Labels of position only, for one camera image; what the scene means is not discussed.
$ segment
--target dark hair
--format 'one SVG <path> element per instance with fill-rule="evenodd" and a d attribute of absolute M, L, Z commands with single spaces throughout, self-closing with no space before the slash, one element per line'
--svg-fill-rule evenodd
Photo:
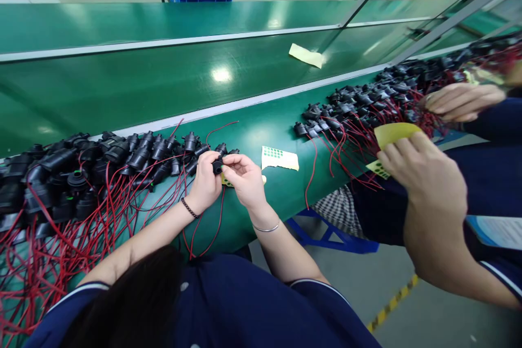
<path fill-rule="evenodd" d="M 78 314 L 60 348 L 172 346 L 182 265 L 170 245 L 131 265 Z"/>

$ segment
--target blue stool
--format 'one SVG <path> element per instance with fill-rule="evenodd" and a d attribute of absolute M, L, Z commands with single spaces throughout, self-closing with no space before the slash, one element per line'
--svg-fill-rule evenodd
<path fill-rule="evenodd" d="M 286 223 L 288 223 L 299 237 L 297 241 L 301 246 L 320 246 L 357 254 L 376 253 L 379 249 L 379 244 L 377 242 L 352 237 L 351 235 L 339 230 L 336 226 L 328 223 L 322 218 L 322 216 L 311 209 L 304 209 L 299 212 L 297 216 L 309 216 L 310 218 L 320 219 L 328 226 L 322 238 L 320 240 L 315 240 L 310 238 L 310 236 L 297 224 L 294 218 L 288 219 Z M 330 237 L 333 233 L 335 233 L 342 242 L 330 241 Z"/>

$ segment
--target shirt sleeve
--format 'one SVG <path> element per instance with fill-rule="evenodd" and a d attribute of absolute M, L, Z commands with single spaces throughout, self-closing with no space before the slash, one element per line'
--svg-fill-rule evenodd
<path fill-rule="evenodd" d="M 346 341 L 346 346 L 381 347 L 348 300 L 326 283 L 301 279 L 289 284 L 290 288 L 304 296 L 326 319 L 332 330 Z"/>
<path fill-rule="evenodd" d="M 522 303 L 522 252 L 513 257 L 495 257 L 480 264 L 499 279 Z"/>
<path fill-rule="evenodd" d="M 79 312 L 109 286 L 102 282 L 80 285 L 64 296 L 44 316 L 25 348 L 57 348 Z"/>

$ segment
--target white sleeve trim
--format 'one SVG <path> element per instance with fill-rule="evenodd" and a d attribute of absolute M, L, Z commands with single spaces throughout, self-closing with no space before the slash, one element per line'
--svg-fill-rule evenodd
<path fill-rule="evenodd" d="M 482 265 L 485 265 L 488 269 L 491 270 L 491 272 L 493 272 L 494 274 L 497 275 L 498 278 L 504 280 L 504 282 L 509 285 L 513 291 L 515 291 L 520 297 L 522 297 L 522 289 L 520 289 L 519 286 L 517 286 L 515 283 L 513 283 L 509 277 L 507 277 L 506 275 L 504 275 L 501 271 L 499 271 L 497 268 L 495 268 L 494 266 L 492 266 L 491 264 L 485 262 L 485 261 L 480 261 L 480 263 Z"/>
<path fill-rule="evenodd" d="M 318 280 L 313 280 L 313 279 L 299 279 L 299 280 L 296 280 L 295 282 L 293 282 L 291 285 L 290 285 L 290 288 L 292 288 L 294 285 L 296 285 L 297 283 L 303 283 L 303 282 L 307 282 L 307 283 L 316 283 L 316 284 L 319 284 L 319 285 L 323 285 L 324 287 L 327 287 L 327 288 L 330 288 L 332 291 L 334 291 L 337 295 L 339 295 L 341 298 L 344 299 L 344 301 L 346 302 L 346 304 L 348 306 L 351 307 L 350 303 L 348 300 L 346 300 L 346 298 L 338 291 L 336 290 L 335 288 L 333 288 L 331 285 L 328 285 L 326 283 L 323 283 L 323 282 L 320 282 Z"/>
<path fill-rule="evenodd" d="M 77 289 L 75 289 L 74 291 L 71 291 L 69 292 L 67 295 L 65 295 L 62 299 L 60 299 L 58 301 L 58 303 L 56 303 L 53 307 L 51 307 L 49 309 L 49 311 L 47 312 L 47 314 L 49 314 L 53 308 L 55 308 L 56 306 L 58 306 L 60 303 L 62 303 L 63 301 L 65 301 L 66 299 L 70 298 L 72 295 L 74 294 L 77 294 L 78 292 L 80 291 L 83 291 L 83 290 L 86 290 L 86 289 L 102 289 L 104 291 L 107 291 L 109 289 L 109 286 L 106 285 L 106 284 L 102 284 L 102 283 L 87 283 L 81 287 L 78 287 Z"/>

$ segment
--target silver bangle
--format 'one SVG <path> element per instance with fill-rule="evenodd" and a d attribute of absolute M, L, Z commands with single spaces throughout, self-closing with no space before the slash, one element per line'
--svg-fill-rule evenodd
<path fill-rule="evenodd" d="M 277 228 L 279 227 L 279 222 L 276 224 L 276 226 L 274 228 L 269 228 L 268 230 L 264 230 L 262 228 L 259 228 L 259 227 L 256 227 L 254 225 L 252 225 L 253 228 L 255 228 L 257 231 L 261 231 L 261 232 L 272 232 L 272 231 L 275 231 L 277 230 Z"/>

